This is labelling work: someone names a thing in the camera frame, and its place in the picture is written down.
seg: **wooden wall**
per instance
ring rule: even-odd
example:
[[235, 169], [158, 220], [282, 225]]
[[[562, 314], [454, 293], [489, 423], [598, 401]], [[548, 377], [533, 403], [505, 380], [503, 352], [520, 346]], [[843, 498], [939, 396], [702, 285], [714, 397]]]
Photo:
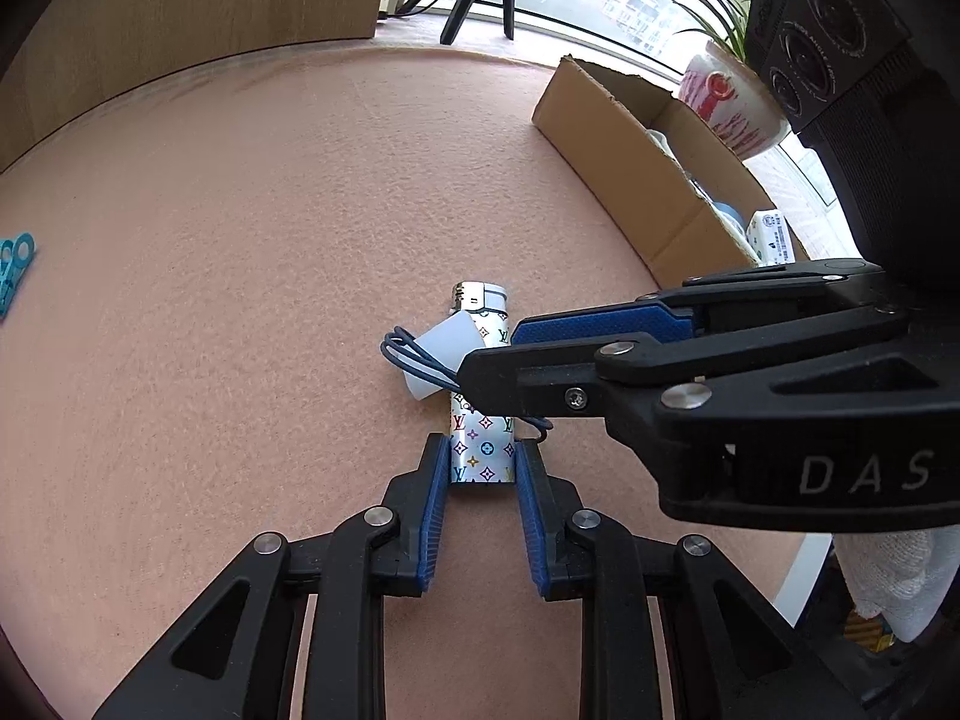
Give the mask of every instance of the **wooden wall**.
[[264, 47], [373, 36], [380, 0], [54, 0], [0, 79], [0, 170], [104, 100]]

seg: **camera lens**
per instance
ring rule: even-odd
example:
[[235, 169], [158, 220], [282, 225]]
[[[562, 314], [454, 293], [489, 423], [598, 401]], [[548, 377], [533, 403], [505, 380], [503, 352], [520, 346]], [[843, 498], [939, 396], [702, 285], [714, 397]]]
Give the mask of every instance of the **camera lens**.
[[793, 84], [781, 71], [774, 70], [770, 74], [770, 84], [774, 88], [774, 94], [787, 113], [794, 116], [800, 116], [800, 97]]
[[819, 95], [828, 95], [832, 91], [833, 80], [827, 60], [813, 41], [795, 26], [784, 28], [784, 51], [787, 60], [810, 89]]
[[867, 42], [863, 20], [850, 0], [808, 0], [827, 37], [846, 52], [862, 52]]

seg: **blue gripper pad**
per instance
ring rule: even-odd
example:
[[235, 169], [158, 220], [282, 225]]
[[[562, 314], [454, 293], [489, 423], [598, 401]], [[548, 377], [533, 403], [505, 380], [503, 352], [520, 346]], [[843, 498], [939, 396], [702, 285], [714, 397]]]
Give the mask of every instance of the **blue gripper pad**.
[[446, 488], [450, 484], [450, 438], [444, 437], [438, 450], [440, 456], [433, 466], [430, 491], [424, 507], [424, 518], [419, 530], [419, 555], [416, 556], [416, 580], [422, 592], [429, 589], [437, 568], [440, 551], [440, 531], [443, 530], [443, 507]]
[[570, 314], [523, 319], [514, 330], [510, 343], [573, 341], [575, 338], [616, 336], [621, 333], [649, 333], [661, 343], [693, 338], [690, 312], [672, 312], [662, 303], [626, 303], [622, 306], [593, 309]]
[[517, 502], [520, 503], [520, 521], [523, 523], [523, 540], [527, 545], [527, 562], [530, 563], [530, 578], [536, 585], [536, 592], [546, 597], [550, 589], [550, 575], [547, 571], [546, 533], [539, 507], [536, 505], [533, 478], [527, 463], [526, 450], [521, 442], [515, 444], [515, 462], [517, 463]]

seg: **blue plastic clip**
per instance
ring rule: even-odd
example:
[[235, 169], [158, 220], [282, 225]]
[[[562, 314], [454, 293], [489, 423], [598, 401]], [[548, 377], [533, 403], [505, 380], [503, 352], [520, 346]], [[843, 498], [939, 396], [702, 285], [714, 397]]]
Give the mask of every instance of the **blue plastic clip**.
[[[22, 253], [23, 247], [27, 247], [26, 254]], [[34, 259], [34, 249], [34, 236], [30, 233], [21, 233], [16, 241], [0, 244], [0, 317], [6, 317], [16, 285]]]

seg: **white cloth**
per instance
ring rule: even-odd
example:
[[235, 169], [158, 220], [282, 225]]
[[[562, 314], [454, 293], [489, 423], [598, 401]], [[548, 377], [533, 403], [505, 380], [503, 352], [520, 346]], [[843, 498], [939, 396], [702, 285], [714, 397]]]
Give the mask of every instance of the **white cloth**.
[[856, 613], [882, 613], [894, 636], [913, 641], [929, 625], [960, 565], [960, 525], [833, 537]]

